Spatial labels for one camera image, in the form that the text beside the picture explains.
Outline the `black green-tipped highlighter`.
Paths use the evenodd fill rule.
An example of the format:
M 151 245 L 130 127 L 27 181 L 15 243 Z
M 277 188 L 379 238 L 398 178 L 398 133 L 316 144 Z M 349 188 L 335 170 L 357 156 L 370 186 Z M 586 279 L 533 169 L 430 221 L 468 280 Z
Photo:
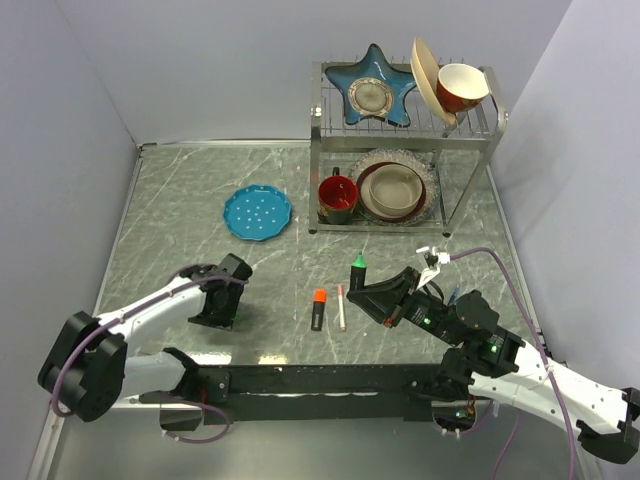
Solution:
M 357 254 L 350 267 L 349 290 L 361 290 L 366 282 L 367 264 L 364 261 L 363 252 Z

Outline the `white pink-tipped marker pen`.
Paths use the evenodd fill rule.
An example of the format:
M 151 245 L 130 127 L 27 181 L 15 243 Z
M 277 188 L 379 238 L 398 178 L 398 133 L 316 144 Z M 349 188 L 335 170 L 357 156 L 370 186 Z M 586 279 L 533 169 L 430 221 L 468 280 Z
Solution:
M 339 326 L 340 326 L 341 332 L 346 332 L 347 325 L 346 325 L 345 304 L 344 304 L 345 292 L 342 284 L 338 284 L 337 293 L 338 293 Z

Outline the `orange highlighter cap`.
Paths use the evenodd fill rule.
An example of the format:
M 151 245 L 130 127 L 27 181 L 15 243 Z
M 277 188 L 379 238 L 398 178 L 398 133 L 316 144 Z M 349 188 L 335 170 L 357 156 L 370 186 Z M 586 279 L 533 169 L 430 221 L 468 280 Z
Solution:
M 313 301 L 315 303 L 325 304 L 327 301 L 327 292 L 323 288 L 318 288 L 314 291 Z

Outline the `black orange-tipped highlighter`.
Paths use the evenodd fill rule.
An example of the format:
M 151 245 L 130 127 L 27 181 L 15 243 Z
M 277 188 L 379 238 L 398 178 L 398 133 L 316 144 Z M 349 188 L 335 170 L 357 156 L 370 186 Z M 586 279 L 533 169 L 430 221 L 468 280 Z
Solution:
M 323 322 L 324 322 L 324 314 L 325 314 L 325 304 L 315 303 L 313 301 L 312 305 L 312 317 L 311 317 L 311 330 L 312 331 L 321 331 Z

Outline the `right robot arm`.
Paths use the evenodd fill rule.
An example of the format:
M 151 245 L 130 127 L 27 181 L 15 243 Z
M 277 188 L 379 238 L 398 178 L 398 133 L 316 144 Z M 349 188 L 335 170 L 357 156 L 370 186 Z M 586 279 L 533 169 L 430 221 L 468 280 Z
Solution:
M 347 299 L 374 321 L 394 328 L 406 320 L 447 344 L 435 372 L 412 383 L 419 394 L 441 401 L 467 395 L 509 404 L 570 433 L 590 454 L 614 464 L 639 451 L 639 392 L 589 380 L 499 326 L 499 315 L 473 290 L 451 304 L 427 291 L 407 267 L 367 284 L 353 267 Z

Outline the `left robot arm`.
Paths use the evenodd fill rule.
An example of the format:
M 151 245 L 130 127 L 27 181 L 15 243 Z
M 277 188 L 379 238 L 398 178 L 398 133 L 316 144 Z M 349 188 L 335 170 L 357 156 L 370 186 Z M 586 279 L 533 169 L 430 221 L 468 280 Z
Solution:
M 175 347 L 152 355 L 140 350 L 183 322 L 231 329 L 252 274 L 229 253 L 220 264 L 179 269 L 160 289 L 120 309 L 71 315 L 37 376 L 53 413 L 92 422 L 126 397 L 158 392 L 189 402 L 206 396 L 200 366 L 188 354 Z

